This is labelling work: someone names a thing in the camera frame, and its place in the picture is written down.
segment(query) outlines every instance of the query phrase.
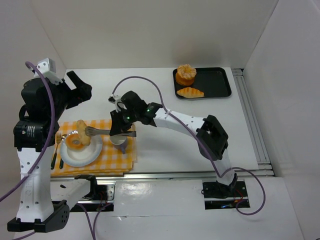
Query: white table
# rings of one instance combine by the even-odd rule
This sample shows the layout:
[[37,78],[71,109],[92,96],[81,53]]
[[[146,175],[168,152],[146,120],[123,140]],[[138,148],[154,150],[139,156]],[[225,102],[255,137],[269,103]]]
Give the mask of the white table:
[[[232,94],[228,98],[181,100],[175,96],[174,68],[119,68],[74,69],[75,73],[92,86],[92,98],[77,107],[66,110],[60,122],[109,119],[115,106],[108,102],[115,85],[128,76],[143,76],[160,88],[167,108],[195,117],[214,115],[229,135],[228,153],[234,167],[258,169],[252,140],[241,106],[235,80],[229,67],[225,67]],[[136,92],[146,103],[160,103],[155,87],[142,79],[129,79],[122,83],[116,94]],[[209,160],[199,153],[197,142],[182,133],[166,128],[136,124],[137,162],[132,173],[212,171]]]
[[[260,180],[266,202],[254,216],[240,215],[235,209],[205,210],[199,183],[194,180],[184,181],[180,186],[172,180],[150,185],[145,182],[144,188],[128,182],[132,185],[130,191],[125,188],[126,192],[118,191],[115,195],[114,211],[102,212],[98,217],[97,240],[303,240],[284,180],[280,177],[260,177]],[[249,213],[260,206],[262,192],[254,178],[245,182],[251,208],[241,210]],[[92,224],[96,214],[89,213]],[[15,237],[25,234],[17,232]],[[62,230],[36,233],[27,239],[91,240],[92,237],[85,214],[72,212]]]

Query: cable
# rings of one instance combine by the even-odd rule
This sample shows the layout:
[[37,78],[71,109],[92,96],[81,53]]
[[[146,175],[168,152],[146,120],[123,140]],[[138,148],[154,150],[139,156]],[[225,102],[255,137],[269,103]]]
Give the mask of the cable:
[[21,240],[21,239],[25,239],[25,238],[30,237],[31,235],[33,235],[33,234],[35,234],[35,233],[36,233],[36,232],[35,232],[35,231],[33,231],[33,232],[28,233],[27,235],[20,236],[20,237],[18,237],[18,238],[12,239],[12,240]]
[[100,214],[103,210],[105,210],[109,205],[111,205],[111,203],[108,203],[108,204],[106,204],[104,207],[100,208],[100,210],[98,211],[98,213],[95,215],[95,218],[94,218],[94,221],[93,221],[93,235],[94,235],[94,237],[96,237],[95,227],[96,227],[96,223],[97,223],[98,216],[99,216],[99,214]]
[[82,204],[80,204],[80,203],[77,203],[76,205],[78,205],[78,206],[79,206],[80,208],[82,208],[82,210],[84,211],[84,214],[85,214],[85,216],[86,216],[86,220],[88,221],[88,224],[89,224],[89,228],[90,228],[90,232],[91,232],[92,238],[93,238],[93,240],[96,240],[96,235],[95,235],[95,232],[92,230],[91,221],[90,221],[89,214],[88,214],[86,208],[85,208]]
[[101,198],[100,198],[100,204],[99,204],[99,206],[98,206],[98,209],[100,209],[100,207],[101,207],[101,205],[102,205],[102,200],[103,200],[103,198],[104,198],[101,192],[99,192],[99,194],[100,194]]
[[45,151],[47,150],[47,147],[49,146],[51,137],[54,133],[54,127],[55,127],[55,102],[54,102],[54,98],[52,96],[50,87],[46,81],[45,76],[37,69],[37,67],[35,65],[33,65],[31,62],[26,61],[25,65],[27,66],[28,69],[32,68],[41,78],[44,87],[46,89],[46,92],[48,93],[48,97],[49,97],[49,101],[50,101],[50,108],[51,108],[51,122],[50,122],[50,128],[49,128],[49,133],[48,133],[48,137],[45,140],[44,146],[39,154],[39,156],[37,157],[36,161],[34,162],[34,164],[32,165],[32,167],[30,168],[30,170],[27,172],[28,175],[24,176],[11,190],[9,190],[5,195],[3,195],[2,197],[0,197],[0,203],[6,199],[10,194],[12,194],[15,190],[17,190],[29,177],[29,175],[33,172],[33,170],[36,168],[36,166],[38,165],[38,163],[40,162],[41,158],[43,157],[43,155],[45,154]]
[[244,199],[244,196],[242,195],[242,193],[238,190],[238,189],[236,189],[235,191],[237,191],[237,193],[238,194],[240,194],[240,197],[241,197],[241,199],[237,199],[236,200],[236,192],[234,192],[234,198],[233,198],[233,200],[234,200],[234,204],[236,204],[237,202],[239,202],[239,201],[241,201],[242,199]]
[[108,198],[107,192],[104,192],[104,203],[105,203],[105,204],[107,204],[107,198]]
[[164,109],[164,111],[170,115],[172,118],[174,118],[178,123],[180,123],[190,134],[191,136],[197,141],[198,145],[202,148],[202,150],[204,151],[204,153],[206,154],[206,156],[208,157],[208,159],[210,160],[213,168],[214,168],[214,171],[216,173],[216,175],[219,177],[219,178],[222,178],[226,173],[228,173],[229,171],[231,170],[235,170],[235,169],[238,169],[238,170],[242,170],[242,171],[245,171],[247,173],[249,173],[250,175],[252,175],[256,180],[257,182],[259,183],[260,187],[261,187],[261,190],[262,190],[262,193],[263,193],[263,201],[262,201],[262,204],[261,206],[259,207],[258,210],[254,211],[254,212],[250,212],[250,213],[245,213],[245,212],[242,212],[238,209],[238,206],[239,204],[244,201],[239,201],[236,205],[235,205],[235,209],[242,215],[246,215],[246,216],[250,216],[250,215],[254,215],[254,214],[257,214],[258,212],[261,211],[261,209],[265,206],[265,203],[266,203],[266,192],[265,192],[265,189],[264,189],[264,186],[261,184],[260,180],[256,177],[256,175],[254,175],[251,171],[247,170],[247,169],[244,169],[242,167],[231,167],[231,168],[228,168],[227,170],[225,170],[222,174],[219,173],[211,155],[209,154],[209,151],[207,150],[207,148],[205,147],[205,145],[203,145],[203,143],[198,139],[198,137],[193,133],[193,131],[191,131],[190,128],[188,128],[188,126],[186,126],[179,118],[177,118],[175,115],[173,115],[171,112],[168,111],[168,109],[166,108],[165,106],[165,103],[164,103],[164,99],[162,97],[162,94],[161,94],[161,91],[159,89],[159,87],[150,79],[146,78],[146,77],[143,77],[143,76],[128,76],[124,79],[122,79],[120,82],[117,83],[117,85],[114,87],[113,91],[112,91],[112,94],[115,94],[117,88],[119,87],[119,85],[121,83],[123,83],[125,80],[128,80],[128,79],[143,79],[143,80],[146,80],[148,81],[149,83],[151,83],[152,85],[155,86],[155,88],[157,89],[158,93],[159,93],[159,97],[160,97],[160,101],[161,101],[161,104],[162,104],[162,107]]

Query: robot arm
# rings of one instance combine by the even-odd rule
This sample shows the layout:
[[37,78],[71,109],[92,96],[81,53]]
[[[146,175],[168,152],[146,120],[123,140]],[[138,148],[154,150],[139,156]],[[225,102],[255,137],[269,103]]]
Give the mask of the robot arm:
[[[146,104],[133,91],[125,93],[122,97],[113,95],[109,98],[109,102],[116,105],[116,110],[110,113],[112,119],[111,136],[125,133],[134,122],[168,128],[192,136],[184,126],[164,110],[161,104],[154,102]],[[231,168],[227,151],[228,135],[216,117],[212,115],[208,115],[206,118],[189,116],[169,109],[168,112],[178,117],[196,135],[208,150],[219,173],[224,173]],[[199,151],[205,158],[208,158],[200,146]],[[230,170],[223,177],[218,177],[217,181],[226,191],[232,191],[237,182],[237,174]]]
[[87,180],[78,179],[72,187],[66,187],[63,190],[65,194],[52,199],[50,162],[60,116],[65,109],[89,100],[92,96],[92,87],[70,71],[67,75],[76,86],[71,90],[64,79],[56,76],[54,61],[49,58],[40,61],[37,68],[47,80],[53,96],[54,131],[41,161],[33,172],[28,174],[44,147],[51,122],[51,107],[47,91],[38,74],[33,72],[34,78],[23,85],[21,95],[25,105],[19,112],[19,122],[13,130],[14,146],[17,148],[20,160],[21,179],[26,176],[28,178],[21,185],[18,213],[7,225],[8,231],[11,232],[32,229],[36,232],[51,232],[62,229],[67,224],[66,220],[61,222],[62,215],[68,216],[69,209],[76,204],[75,199],[78,200],[91,191],[91,185]]

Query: white cup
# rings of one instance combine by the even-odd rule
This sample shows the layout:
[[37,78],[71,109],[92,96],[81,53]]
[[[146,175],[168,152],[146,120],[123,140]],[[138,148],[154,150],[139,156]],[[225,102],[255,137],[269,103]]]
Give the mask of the white cup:
[[122,154],[126,154],[126,147],[128,146],[128,138],[126,136],[110,136],[110,142],[116,149],[121,150]]

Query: glazed donut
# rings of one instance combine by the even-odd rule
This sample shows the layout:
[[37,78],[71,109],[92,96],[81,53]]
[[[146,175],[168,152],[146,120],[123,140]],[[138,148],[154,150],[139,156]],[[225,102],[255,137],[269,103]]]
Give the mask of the glazed donut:
[[80,141],[79,135],[77,133],[71,134],[65,138],[65,144],[68,149],[73,151],[81,151],[85,145]]

